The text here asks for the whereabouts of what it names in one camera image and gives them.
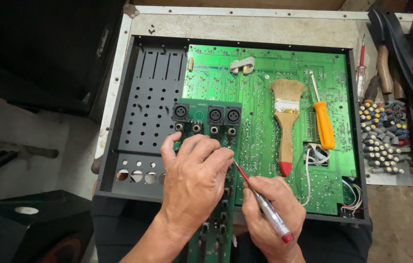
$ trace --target printed circuit board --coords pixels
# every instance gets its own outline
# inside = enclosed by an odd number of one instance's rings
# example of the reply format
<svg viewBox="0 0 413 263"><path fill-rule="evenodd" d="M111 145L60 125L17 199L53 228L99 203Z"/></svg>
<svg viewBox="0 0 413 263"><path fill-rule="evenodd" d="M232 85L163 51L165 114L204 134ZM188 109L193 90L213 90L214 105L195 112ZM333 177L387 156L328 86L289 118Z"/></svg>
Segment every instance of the printed circuit board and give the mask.
<svg viewBox="0 0 413 263"><path fill-rule="evenodd" d="M235 60L255 59L248 75L229 71ZM309 70L313 70L320 98L327 102L336 147L330 150L326 166L309 165L311 198L307 212L337 215L337 204L352 201L342 176L356 177L352 127L348 103L346 58L342 54L300 51L243 49L235 47L191 45L183 98L242 103L238 162L249 176L281 176L278 166L280 128L273 118L274 98L269 84L276 79L301 81L307 87L300 100L300 114L292 129L293 166L285 178L296 198L307 199L304 154L307 143L319 143L313 104L317 101ZM235 205L242 205L242 182L238 176Z"/></svg>

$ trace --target yellow screwdriver handle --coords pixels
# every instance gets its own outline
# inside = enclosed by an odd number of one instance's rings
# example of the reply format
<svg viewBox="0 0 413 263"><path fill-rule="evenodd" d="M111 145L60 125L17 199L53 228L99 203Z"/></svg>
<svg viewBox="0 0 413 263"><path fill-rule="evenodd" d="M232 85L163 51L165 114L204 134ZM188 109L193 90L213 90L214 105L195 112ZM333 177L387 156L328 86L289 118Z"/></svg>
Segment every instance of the yellow screwdriver handle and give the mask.
<svg viewBox="0 0 413 263"><path fill-rule="evenodd" d="M314 104L314 108L317 113L317 128L319 129L320 144L325 150L333 149L336 145L330 117L326 111L326 102L317 102Z"/></svg>

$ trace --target dark pants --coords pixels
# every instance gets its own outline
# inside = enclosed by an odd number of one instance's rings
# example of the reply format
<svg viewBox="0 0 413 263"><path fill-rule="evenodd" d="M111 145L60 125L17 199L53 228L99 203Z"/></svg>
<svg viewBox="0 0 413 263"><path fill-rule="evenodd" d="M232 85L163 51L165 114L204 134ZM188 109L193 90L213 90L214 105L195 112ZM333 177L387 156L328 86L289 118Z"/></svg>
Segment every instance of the dark pants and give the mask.
<svg viewBox="0 0 413 263"><path fill-rule="evenodd" d="M92 217L99 263L119 262L143 236L161 204L94 196ZM367 262L372 225L305 220L297 241L307 263ZM231 251L231 262L266 262L248 233Z"/></svg>

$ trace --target paintbrush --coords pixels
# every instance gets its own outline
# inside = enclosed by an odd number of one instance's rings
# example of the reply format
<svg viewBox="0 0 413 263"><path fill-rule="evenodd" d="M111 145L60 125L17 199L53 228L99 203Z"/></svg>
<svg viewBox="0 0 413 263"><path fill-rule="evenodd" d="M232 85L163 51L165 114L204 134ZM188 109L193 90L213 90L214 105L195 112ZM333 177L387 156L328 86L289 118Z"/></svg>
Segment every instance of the paintbrush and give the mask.
<svg viewBox="0 0 413 263"><path fill-rule="evenodd" d="M300 96L307 89L300 81L283 79L270 83L269 89L275 94L274 117L281 128L279 170L282 176L287 177L292 169L291 130L299 117Z"/></svg>

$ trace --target brush bristles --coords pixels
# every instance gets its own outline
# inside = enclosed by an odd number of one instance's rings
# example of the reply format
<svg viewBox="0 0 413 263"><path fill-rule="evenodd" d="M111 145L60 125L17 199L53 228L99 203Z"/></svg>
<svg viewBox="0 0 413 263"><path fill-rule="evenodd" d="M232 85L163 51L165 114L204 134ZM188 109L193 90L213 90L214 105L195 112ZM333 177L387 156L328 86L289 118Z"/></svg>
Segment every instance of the brush bristles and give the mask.
<svg viewBox="0 0 413 263"><path fill-rule="evenodd" d="M300 96L307 88L300 81L277 79L269 84L269 89L275 94L275 99L300 101Z"/></svg>

